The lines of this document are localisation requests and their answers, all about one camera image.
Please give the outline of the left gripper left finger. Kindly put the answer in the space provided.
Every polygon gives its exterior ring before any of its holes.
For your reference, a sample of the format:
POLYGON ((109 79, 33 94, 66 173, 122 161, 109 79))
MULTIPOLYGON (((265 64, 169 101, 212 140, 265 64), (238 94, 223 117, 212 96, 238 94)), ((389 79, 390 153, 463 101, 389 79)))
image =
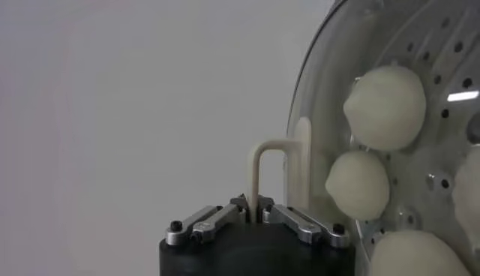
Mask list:
POLYGON ((233 197, 225 206, 207 205, 184 220, 173 220, 165 231, 164 241, 169 246, 182 246, 191 239, 211 242, 217 233, 229 224, 245 224, 248 220, 246 196, 233 197))

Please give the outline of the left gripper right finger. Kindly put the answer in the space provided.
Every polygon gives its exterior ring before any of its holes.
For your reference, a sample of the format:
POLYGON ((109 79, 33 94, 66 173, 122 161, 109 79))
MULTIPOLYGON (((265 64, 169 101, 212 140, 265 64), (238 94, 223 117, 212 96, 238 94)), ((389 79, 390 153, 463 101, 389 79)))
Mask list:
POLYGON ((309 245, 325 242, 333 248, 348 248, 351 244, 350 233, 343 224, 322 222, 303 209, 275 204, 269 197, 259 196, 258 219, 264 224, 285 225, 309 245))

